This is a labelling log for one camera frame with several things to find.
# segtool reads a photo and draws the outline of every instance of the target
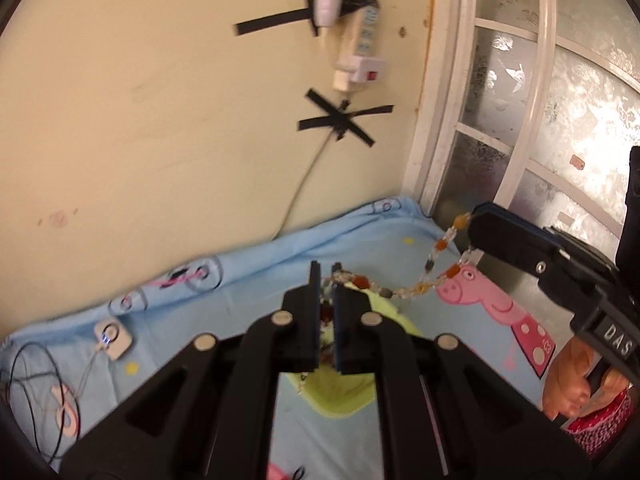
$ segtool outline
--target pink pig cartoon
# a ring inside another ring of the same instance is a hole
[[[556,344],[531,314],[478,269],[469,264],[462,266],[460,272],[436,292],[449,304],[482,304],[496,322],[511,327],[531,367],[539,378],[544,375]]]

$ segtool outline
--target orange bead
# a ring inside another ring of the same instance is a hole
[[[436,251],[444,251],[444,249],[447,248],[447,245],[449,245],[449,244],[447,244],[446,240],[444,240],[444,239],[443,240],[438,240],[436,242],[436,246],[435,246],[436,247]]]
[[[453,227],[457,231],[464,231],[468,226],[471,220],[471,215],[469,213],[464,213],[463,215],[456,216],[456,219],[453,221]]]
[[[414,291],[416,294],[426,294],[430,288],[431,285],[429,283],[420,282],[414,287]]]
[[[371,286],[371,283],[369,283],[369,279],[362,274],[356,274],[351,283],[357,286],[360,290],[362,290],[363,288],[369,288]]]
[[[453,278],[455,275],[457,275],[457,273],[460,272],[460,266],[458,264],[453,264],[452,266],[449,267],[449,269],[444,271],[444,275],[451,279]]]

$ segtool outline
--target white cable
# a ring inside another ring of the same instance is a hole
[[[82,393],[84,392],[84,388],[85,388],[86,383],[87,383],[88,378],[89,378],[89,371],[91,370],[92,365],[94,364],[96,356],[100,353],[100,350],[102,350],[101,346],[97,346],[95,348],[94,354],[91,356],[91,358],[89,359],[89,362],[86,364],[86,366],[84,367],[84,370],[82,371],[82,375],[80,377],[80,381],[78,383],[78,387],[76,388],[76,390],[73,391],[68,384],[66,385],[69,388],[69,391],[70,391],[71,395],[73,396],[73,398],[76,400],[76,402],[80,401],[80,397],[82,396]],[[27,370],[26,370],[26,362],[25,362],[24,370],[25,370],[25,375],[28,377],[29,374],[27,373]],[[33,399],[33,402],[36,403],[36,405],[42,410],[43,413],[55,413],[55,412],[57,412],[59,407],[53,408],[51,410],[45,408],[42,405],[42,403],[38,400],[38,397],[35,395],[35,392],[31,388],[31,386],[28,386],[28,388],[31,390],[31,397]]]
[[[351,66],[344,66],[334,61],[334,56],[332,55],[331,49],[329,48],[329,27],[322,27],[320,29],[320,47],[324,50],[326,54],[326,58],[329,60],[329,64],[333,67],[334,70],[339,70],[340,72],[346,72],[349,74],[353,74],[356,72],[356,68]]]
[[[331,128],[329,130],[329,133],[327,134],[326,138],[324,139],[324,141],[320,145],[320,148],[318,149],[318,151],[314,155],[314,158],[311,161],[311,164],[309,164],[309,167],[306,168],[305,174],[302,176],[302,179],[300,180],[300,183],[298,184],[298,187],[296,188],[296,191],[293,194],[293,198],[289,202],[289,206],[287,207],[287,212],[285,213],[284,218],[282,219],[282,222],[280,223],[280,226],[278,227],[278,230],[276,231],[276,234],[274,234],[273,237],[271,238],[272,242],[276,238],[280,238],[280,236],[282,235],[282,231],[284,230],[284,227],[287,225],[287,222],[289,221],[289,217],[291,216],[291,212],[293,211],[293,208],[296,205],[296,202],[298,201],[298,197],[300,196],[300,193],[302,192],[303,187],[305,187],[305,184],[306,184],[307,179],[309,178],[309,175],[311,175],[311,172],[313,171],[313,168],[318,163],[318,160],[320,160],[320,156],[322,155],[322,152],[324,152],[326,147],[329,145],[329,140],[331,139],[333,134],[334,134],[334,129]]]

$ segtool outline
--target beaded necklace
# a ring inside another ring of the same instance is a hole
[[[469,258],[472,253],[472,249],[469,248],[465,252],[460,255],[458,261],[449,267],[449,269],[445,270],[440,276],[435,278],[434,280],[429,280],[429,275],[435,266],[436,260],[440,253],[444,251],[449,244],[455,240],[458,232],[463,231],[469,225],[471,220],[471,214],[465,213],[456,217],[453,221],[453,225],[447,229],[442,238],[438,240],[429,257],[427,258],[426,263],[424,264],[424,272],[414,286],[411,287],[402,287],[396,290],[391,290],[390,288],[386,288],[385,286],[379,286],[376,283],[370,281],[366,276],[362,274],[353,274],[348,270],[338,270],[334,272],[329,278],[325,278],[322,283],[324,289],[330,287],[332,283],[353,283],[354,286],[357,286],[359,289],[363,290],[368,288],[371,292],[379,294],[383,298],[387,298],[390,300],[393,297],[401,298],[402,300],[406,300],[408,298],[412,298],[414,296],[421,296],[429,292],[432,288],[436,288],[446,282],[448,279],[453,278],[460,272],[460,268],[468,263]]]

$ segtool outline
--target white charger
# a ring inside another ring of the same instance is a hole
[[[133,343],[131,334],[114,317],[108,317],[96,323],[94,333],[98,339],[98,346],[112,361],[119,359]]]

